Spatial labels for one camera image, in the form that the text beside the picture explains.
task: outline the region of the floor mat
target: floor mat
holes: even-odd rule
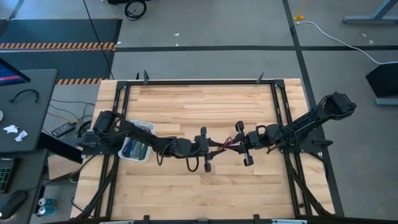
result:
[[[120,19],[93,19],[101,42],[114,42]],[[0,43],[97,42],[88,19],[12,19]]]
[[[0,57],[18,70],[54,68],[58,84],[97,84],[109,79],[122,20],[11,19],[0,21]]]
[[[110,62],[113,51],[104,51]],[[58,84],[97,84],[109,78],[109,68],[100,50],[65,52],[8,52],[0,53],[4,59],[18,70],[49,69],[58,70]]]

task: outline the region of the blue can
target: blue can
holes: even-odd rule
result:
[[[53,206],[55,200],[51,198],[40,198],[38,201],[39,206]]]
[[[53,206],[41,206],[37,214],[39,216],[53,215],[57,210]]]

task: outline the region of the computer mouse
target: computer mouse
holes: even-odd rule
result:
[[[26,198],[26,190],[17,190],[10,194],[7,199],[0,202],[0,219],[6,220],[15,214],[22,203],[25,202]]]

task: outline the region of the black desk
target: black desk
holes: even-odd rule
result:
[[[0,110],[4,112],[4,118],[0,122],[0,147],[7,147],[9,153],[1,153],[0,157],[17,157],[19,164],[11,182],[7,194],[0,194],[0,202],[20,189],[30,190],[28,198],[18,209],[16,214],[8,220],[0,223],[29,223],[38,200],[38,192],[42,184],[45,163],[48,152],[58,154],[75,162],[82,162],[81,152],[65,143],[56,140],[41,132],[45,115],[50,104],[54,89],[56,70],[29,70],[22,71],[30,79],[30,83],[12,86],[0,86]],[[16,93],[21,90],[35,89],[40,93],[39,103],[35,104],[35,94],[26,92],[21,94],[14,104],[10,104]],[[2,130],[9,125],[21,127],[20,131],[28,133],[22,142],[16,142],[17,134],[5,134]],[[25,150],[25,152],[12,152],[13,150]]]

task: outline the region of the keyboard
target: keyboard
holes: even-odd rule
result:
[[[6,194],[16,170],[16,158],[0,157],[0,194]]]

